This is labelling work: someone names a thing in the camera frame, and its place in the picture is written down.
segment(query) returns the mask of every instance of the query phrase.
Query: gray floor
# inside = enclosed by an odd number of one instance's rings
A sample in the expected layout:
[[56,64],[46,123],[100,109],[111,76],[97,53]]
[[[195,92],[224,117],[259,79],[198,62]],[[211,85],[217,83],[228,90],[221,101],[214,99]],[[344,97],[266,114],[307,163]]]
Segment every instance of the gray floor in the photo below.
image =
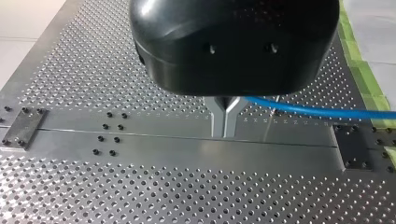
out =
[[0,89],[65,0],[0,1]]

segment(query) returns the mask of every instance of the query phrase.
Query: screw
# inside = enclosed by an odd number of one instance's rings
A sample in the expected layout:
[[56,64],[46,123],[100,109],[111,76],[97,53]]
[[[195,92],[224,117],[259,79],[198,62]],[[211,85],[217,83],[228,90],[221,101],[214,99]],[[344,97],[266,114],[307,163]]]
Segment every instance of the screw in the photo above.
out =
[[357,132],[358,131],[358,126],[352,126],[352,128],[350,128],[351,132]]
[[388,171],[389,173],[393,173],[393,170],[394,170],[393,167],[391,167],[391,166],[388,166],[388,167],[387,167],[387,171]]
[[23,140],[18,141],[18,145],[20,145],[20,147],[23,147],[23,145],[24,145]]

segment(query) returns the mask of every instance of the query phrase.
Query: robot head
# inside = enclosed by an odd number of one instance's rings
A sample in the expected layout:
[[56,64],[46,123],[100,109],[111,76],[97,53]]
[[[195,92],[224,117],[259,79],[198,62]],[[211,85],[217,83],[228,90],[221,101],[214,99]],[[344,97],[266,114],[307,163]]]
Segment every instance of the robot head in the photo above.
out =
[[149,76],[188,95],[279,95],[316,77],[338,0],[132,0],[132,33]]

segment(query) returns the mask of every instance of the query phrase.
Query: black bracket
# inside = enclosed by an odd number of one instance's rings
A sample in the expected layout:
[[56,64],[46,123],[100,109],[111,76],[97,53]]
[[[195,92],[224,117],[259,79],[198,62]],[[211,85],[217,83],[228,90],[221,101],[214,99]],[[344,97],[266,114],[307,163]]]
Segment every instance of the black bracket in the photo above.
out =
[[341,160],[347,170],[373,170],[369,148],[357,126],[333,125]]

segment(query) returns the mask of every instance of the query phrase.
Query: bolt head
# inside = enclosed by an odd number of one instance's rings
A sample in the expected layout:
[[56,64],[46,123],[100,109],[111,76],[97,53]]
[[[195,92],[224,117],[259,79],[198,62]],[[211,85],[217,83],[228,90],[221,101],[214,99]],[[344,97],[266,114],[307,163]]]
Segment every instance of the bolt head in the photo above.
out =
[[20,145],[21,147],[24,145],[23,140],[19,140],[17,143],[18,143],[18,145]]

